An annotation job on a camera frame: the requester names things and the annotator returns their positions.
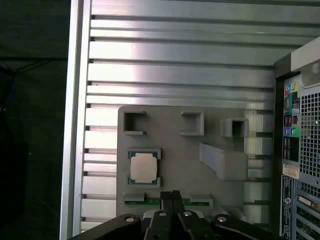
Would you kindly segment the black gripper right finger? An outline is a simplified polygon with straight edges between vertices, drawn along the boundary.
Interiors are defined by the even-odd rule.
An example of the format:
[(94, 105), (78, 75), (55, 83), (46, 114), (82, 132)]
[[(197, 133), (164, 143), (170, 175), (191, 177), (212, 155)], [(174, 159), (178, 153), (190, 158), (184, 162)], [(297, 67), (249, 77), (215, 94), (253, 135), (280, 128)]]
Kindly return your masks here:
[(172, 210), (187, 240), (283, 240), (274, 234), (227, 214), (210, 220), (186, 210), (181, 193), (172, 190)]

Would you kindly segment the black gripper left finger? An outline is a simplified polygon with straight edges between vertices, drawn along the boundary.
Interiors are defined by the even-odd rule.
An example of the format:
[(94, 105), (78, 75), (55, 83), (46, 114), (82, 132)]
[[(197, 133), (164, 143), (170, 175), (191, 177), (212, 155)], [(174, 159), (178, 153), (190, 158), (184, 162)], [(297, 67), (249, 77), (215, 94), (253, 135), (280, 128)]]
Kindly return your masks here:
[(125, 213), (72, 237), (73, 240), (168, 240), (176, 192), (160, 193), (160, 210), (151, 218)]

